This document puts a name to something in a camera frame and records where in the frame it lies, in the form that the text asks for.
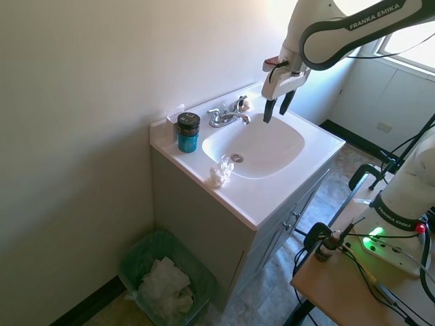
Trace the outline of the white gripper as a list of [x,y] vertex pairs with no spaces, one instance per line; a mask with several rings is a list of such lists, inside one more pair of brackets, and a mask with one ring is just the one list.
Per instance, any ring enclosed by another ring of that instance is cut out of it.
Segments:
[[308,79],[311,70],[294,74],[293,71],[285,67],[273,69],[266,77],[262,87],[262,96],[266,98],[264,107],[263,121],[269,123],[273,116],[273,109],[277,98],[285,95],[279,110],[280,115],[287,112],[296,89],[303,86]]

